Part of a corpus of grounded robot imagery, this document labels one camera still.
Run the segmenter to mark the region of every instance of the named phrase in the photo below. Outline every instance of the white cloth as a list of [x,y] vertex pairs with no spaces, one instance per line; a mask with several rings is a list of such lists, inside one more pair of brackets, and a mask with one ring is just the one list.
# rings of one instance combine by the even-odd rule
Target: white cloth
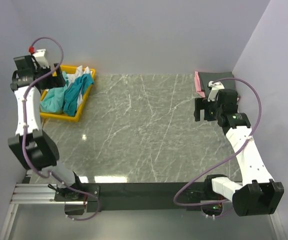
[[[70,87],[71,84],[73,84],[76,80],[76,78],[81,77],[83,74],[92,74],[90,71],[89,67],[86,67],[85,70],[83,71],[83,66],[79,66],[76,68],[75,74],[67,74],[68,77],[68,88]],[[77,109],[78,107],[83,103],[83,95],[82,95],[82,90],[80,90],[78,99],[77,99]]]

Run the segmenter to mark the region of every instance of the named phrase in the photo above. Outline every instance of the red connector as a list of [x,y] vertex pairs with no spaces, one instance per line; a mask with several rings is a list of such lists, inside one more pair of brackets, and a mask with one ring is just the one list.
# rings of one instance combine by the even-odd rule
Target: red connector
[[33,54],[33,53],[35,52],[35,49],[34,49],[33,46],[30,46],[29,49],[28,49],[28,51],[29,51],[31,54]]

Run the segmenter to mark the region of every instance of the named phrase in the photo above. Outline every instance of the yellow basket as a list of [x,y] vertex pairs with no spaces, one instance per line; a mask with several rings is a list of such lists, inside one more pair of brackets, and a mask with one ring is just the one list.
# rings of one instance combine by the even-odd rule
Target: yellow basket
[[[62,71],[65,71],[67,74],[74,74],[76,72],[76,68],[75,66],[67,66],[67,65],[61,65],[60,66]],[[96,70],[94,69],[90,69],[90,71],[92,72],[92,78],[95,79],[95,73]],[[65,120],[65,121],[70,121],[70,122],[78,122],[80,119],[80,116],[82,115],[82,111],[83,108],[85,106],[85,102],[88,98],[88,94],[90,92],[90,89],[92,88],[92,84],[90,84],[90,86],[87,88],[85,94],[83,95],[83,102],[82,104],[78,107],[76,115],[75,116],[68,116],[67,114],[63,113],[63,114],[53,114],[53,113],[48,113],[48,112],[40,112],[40,116],[42,118],[45,119],[60,119],[60,120]],[[44,93],[42,94],[40,101],[42,101],[45,96],[47,95],[48,91],[44,91]]]

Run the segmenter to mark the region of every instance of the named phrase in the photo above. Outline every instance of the pink cloth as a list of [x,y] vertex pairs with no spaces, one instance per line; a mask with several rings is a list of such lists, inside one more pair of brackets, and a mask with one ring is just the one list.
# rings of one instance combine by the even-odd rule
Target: pink cloth
[[196,92],[202,97],[205,97],[205,93],[202,91],[201,87],[200,87],[200,80],[199,80],[199,76],[198,76],[198,72],[195,72],[195,87],[196,87]]

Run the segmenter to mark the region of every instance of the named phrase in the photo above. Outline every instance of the marble table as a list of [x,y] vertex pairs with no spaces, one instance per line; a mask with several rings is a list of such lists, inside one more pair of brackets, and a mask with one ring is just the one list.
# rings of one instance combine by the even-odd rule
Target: marble table
[[[80,121],[44,130],[89,182],[187,182],[233,153],[216,122],[194,121],[196,97],[192,74],[100,74]],[[210,174],[241,181],[236,159]]]

